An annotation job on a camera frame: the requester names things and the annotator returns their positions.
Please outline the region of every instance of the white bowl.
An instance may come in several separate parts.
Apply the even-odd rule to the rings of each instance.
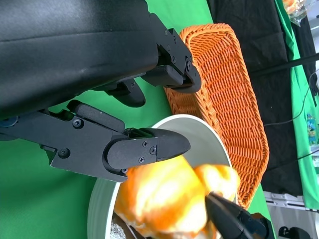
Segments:
[[[231,166],[226,148],[217,133],[197,117],[174,115],[161,120],[153,128],[168,129],[184,135],[191,145],[184,157],[192,167],[205,163]],[[120,183],[97,179],[89,204],[88,239],[110,238],[112,214],[119,185]]]

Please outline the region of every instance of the black plastic casing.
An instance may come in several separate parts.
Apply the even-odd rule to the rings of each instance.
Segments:
[[[157,65],[144,0],[0,1],[0,120]]]

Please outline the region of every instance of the green backdrop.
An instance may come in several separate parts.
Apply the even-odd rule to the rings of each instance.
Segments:
[[[186,26],[212,22],[206,0],[148,3],[149,11],[177,32]],[[128,108],[101,92],[88,91],[77,99],[122,119],[126,127],[149,126],[171,115],[162,88],[141,79],[138,83],[147,99],[139,109]],[[0,239],[86,239],[87,210],[95,178],[49,167],[45,152],[35,143],[0,142],[0,152]],[[261,187],[250,211],[269,218]]]

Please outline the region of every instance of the orange wicker basket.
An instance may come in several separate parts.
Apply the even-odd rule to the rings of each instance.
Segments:
[[[234,31],[226,24],[191,26],[180,34],[201,79],[195,94],[166,89],[173,114],[204,119],[224,142],[239,173],[239,204],[248,208],[266,170],[269,148],[256,97]]]

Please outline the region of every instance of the green cloth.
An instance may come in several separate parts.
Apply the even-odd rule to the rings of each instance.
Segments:
[[[186,26],[212,22],[206,0],[148,3],[149,11],[177,32]],[[138,109],[126,107],[102,92],[88,91],[77,99],[122,119],[126,127],[145,127],[170,116],[163,89],[141,79],[137,82],[147,99]],[[51,110],[59,111],[66,104]],[[0,238],[86,239],[87,211],[96,179],[49,167],[45,152],[35,143],[0,142],[0,152]],[[270,218],[261,187],[250,210]]]
[[[284,9],[283,1],[276,0],[277,9],[281,22],[283,23],[286,33],[286,43],[289,48],[289,60],[300,58],[295,34],[291,27],[291,22]],[[291,69],[291,92],[292,92],[292,109],[293,117],[296,117],[303,105],[305,94],[308,90],[308,79],[306,78],[303,66],[293,67]],[[305,99],[305,106],[302,114],[294,120],[294,129],[297,144],[297,155],[303,157],[310,153],[310,145],[308,139],[307,114],[312,116],[318,115],[315,110],[314,101],[309,91]],[[311,209],[319,210],[319,189],[317,184],[317,174],[313,165],[311,156],[302,158],[298,161],[299,171],[302,181],[305,206]]]

